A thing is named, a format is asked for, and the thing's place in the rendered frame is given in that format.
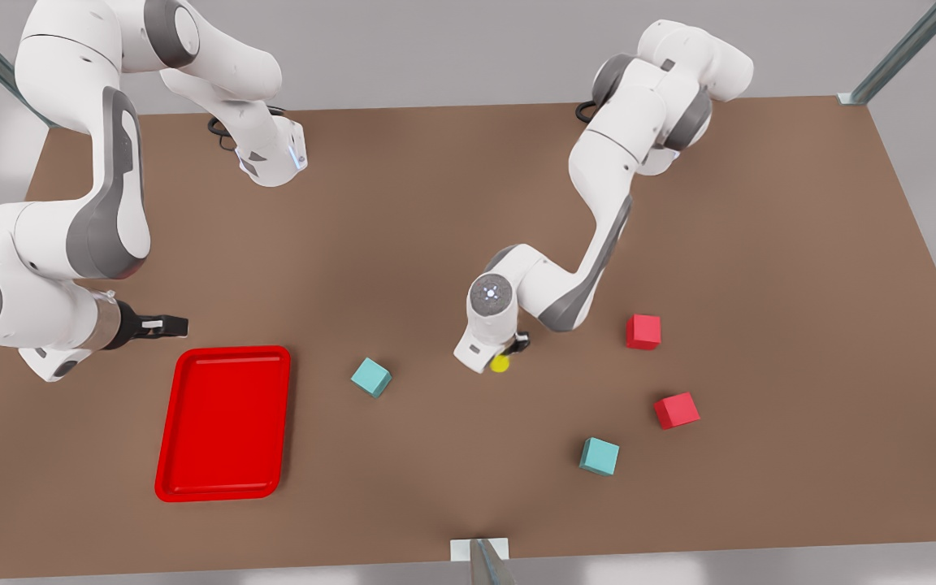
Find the red cube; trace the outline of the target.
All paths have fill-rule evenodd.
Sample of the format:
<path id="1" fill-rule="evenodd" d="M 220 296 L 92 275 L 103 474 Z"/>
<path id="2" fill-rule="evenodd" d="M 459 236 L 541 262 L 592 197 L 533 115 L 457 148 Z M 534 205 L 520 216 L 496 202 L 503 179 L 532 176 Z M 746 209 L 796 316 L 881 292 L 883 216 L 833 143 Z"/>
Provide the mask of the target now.
<path id="1" fill-rule="evenodd" d="M 626 323 L 627 348 L 655 349 L 662 342 L 661 318 L 657 315 L 634 314 Z"/>
<path id="2" fill-rule="evenodd" d="M 654 403 L 653 409 L 662 430 L 678 428 L 700 419 L 694 397 L 690 392 L 662 397 Z"/>

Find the red plastic tray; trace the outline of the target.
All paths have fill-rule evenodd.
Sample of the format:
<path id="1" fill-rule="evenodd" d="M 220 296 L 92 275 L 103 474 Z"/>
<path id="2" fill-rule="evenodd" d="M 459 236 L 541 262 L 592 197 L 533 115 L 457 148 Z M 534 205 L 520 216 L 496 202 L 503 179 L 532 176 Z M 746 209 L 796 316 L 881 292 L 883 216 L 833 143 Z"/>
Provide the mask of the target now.
<path id="1" fill-rule="evenodd" d="M 281 481 L 291 355 L 189 349 L 172 377 L 154 490 L 167 503 L 270 496 Z"/>

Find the teal cube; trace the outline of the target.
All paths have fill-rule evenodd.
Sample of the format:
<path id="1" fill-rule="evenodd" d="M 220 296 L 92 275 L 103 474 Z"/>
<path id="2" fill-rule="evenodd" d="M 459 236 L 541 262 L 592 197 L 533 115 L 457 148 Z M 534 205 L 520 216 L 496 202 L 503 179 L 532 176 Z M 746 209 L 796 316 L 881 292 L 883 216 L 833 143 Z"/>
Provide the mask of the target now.
<path id="1" fill-rule="evenodd" d="M 584 440 L 578 467 L 596 475 L 609 477 L 609 475 L 614 475 L 614 470 L 616 470 L 619 451 L 619 445 L 597 437 L 588 437 Z"/>
<path id="2" fill-rule="evenodd" d="M 375 360 L 365 357 L 350 381 L 371 397 L 379 397 L 392 381 L 392 374 Z"/>

